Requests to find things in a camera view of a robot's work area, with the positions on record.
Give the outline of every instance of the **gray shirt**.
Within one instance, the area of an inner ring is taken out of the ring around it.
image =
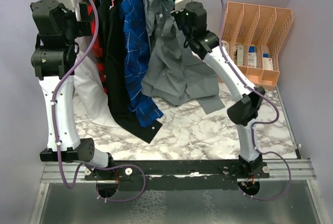
[[[222,109],[216,73],[184,48],[185,36],[170,11],[171,0],[144,0],[151,57],[142,93],[171,105],[196,99],[206,114]]]

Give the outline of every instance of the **hanging clothes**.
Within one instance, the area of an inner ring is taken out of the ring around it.
[[[83,0],[72,0],[75,13],[80,20],[79,2]],[[80,52],[76,57],[78,61],[87,50],[91,36],[77,38],[75,41],[80,47]],[[109,108],[108,97],[104,92],[100,79],[100,73],[97,69],[96,57],[91,51],[74,72],[74,87],[80,101],[86,109],[88,119],[96,124],[106,127],[119,127],[114,121]]]
[[[99,5],[100,5],[99,0],[93,0],[93,1],[96,5],[96,8],[98,8]],[[92,34],[94,34],[94,32],[96,30],[95,29],[96,27],[95,27],[95,18],[94,18],[93,7],[91,6],[91,4],[89,3],[88,0],[85,0],[85,2],[87,2],[87,4],[88,4],[88,15],[90,17],[90,25],[91,25],[91,28],[92,28]],[[99,78],[102,82],[104,92],[107,94],[108,89],[107,89],[106,77],[105,77],[105,57],[104,57],[104,53],[103,53],[103,45],[102,45],[102,42],[100,40],[100,27],[97,30],[99,32],[98,32],[98,36],[97,36],[96,41],[95,41],[94,46],[93,46],[93,52],[94,52],[95,57],[97,59],[97,69],[98,69],[98,72],[99,72]]]
[[[151,97],[142,95],[141,80],[148,70],[150,57],[143,0],[124,0],[119,9],[124,21],[127,56],[125,83],[130,96],[130,111],[136,113],[142,127],[163,116]]]
[[[115,121],[131,134],[150,143],[162,124],[153,121],[151,125],[142,127],[134,112],[129,110],[130,98],[126,90],[124,63],[127,55],[125,49],[124,22],[119,18],[122,0],[102,0],[98,8],[102,38],[105,42],[106,79],[108,86],[108,105]]]
[[[151,57],[142,79],[142,93],[178,106],[196,99],[206,114],[224,108],[217,74],[184,48],[185,36],[170,11],[171,0],[145,0]]]

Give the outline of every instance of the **white marble floor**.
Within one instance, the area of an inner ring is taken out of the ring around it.
[[[277,92],[268,91],[266,95],[278,106],[280,118],[272,125],[257,126],[259,147],[264,152],[278,152],[284,158],[296,158]],[[76,127],[80,137],[92,137],[98,149],[110,152],[117,160],[234,159],[239,154],[238,133],[226,113],[234,102],[223,83],[220,83],[220,97],[226,108],[209,115],[196,101],[171,107],[162,99],[154,98],[164,116],[159,119],[163,126],[150,144],[122,128],[90,122],[78,96],[73,99]],[[258,120],[274,118],[274,109],[263,102]]]

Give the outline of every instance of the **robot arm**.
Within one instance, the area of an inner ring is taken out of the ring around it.
[[[47,149],[40,153],[40,158],[58,161],[57,146],[60,145],[62,161],[82,161],[93,167],[112,166],[111,155],[95,149],[93,139],[80,139],[78,135],[72,100],[74,74],[66,78],[57,93],[55,109],[60,143],[56,143],[51,98],[60,79],[74,65],[78,53],[75,38],[91,35],[87,5],[80,3],[80,21],[71,9],[71,0],[41,0],[31,4],[39,30],[31,63],[43,90],[48,121]]]
[[[173,12],[176,23],[185,34],[184,46],[189,46],[193,52],[207,63],[223,80],[236,102],[228,110],[228,116],[236,124],[239,141],[241,169],[243,173],[249,174],[262,162],[262,156],[254,149],[251,137],[251,125],[258,116],[258,110],[262,103],[262,97],[252,92],[248,87],[255,89],[262,95],[265,90],[256,88],[244,74],[237,68],[229,57],[226,49],[219,45],[219,38],[207,30],[207,12],[203,4],[191,2],[191,0],[175,0],[175,11]],[[230,64],[247,83],[245,87],[240,78],[231,69]]]

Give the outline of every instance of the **red plaid shirt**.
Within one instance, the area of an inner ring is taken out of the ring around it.
[[[99,5],[99,0],[93,0],[93,1],[94,1],[95,5]],[[96,30],[94,12],[93,12],[93,8],[92,8],[91,4],[88,1],[87,1],[87,4],[88,4],[88,15],[91,20],[90,24],[91,24],[91,28],[92,28],[92,34],[94,34],[94,32]],[[102,44],[102,41],[100,40],[99,34],[98,34],[95,44],[93,46],[93,52],[97,59],[97,69],[98,69],[98,73],[99,73],[99,78],[102,82],[104,92],[107,94],[108,88],[107,88],[106,76],[105,76],[105,56],[104,56],[103,44]]]

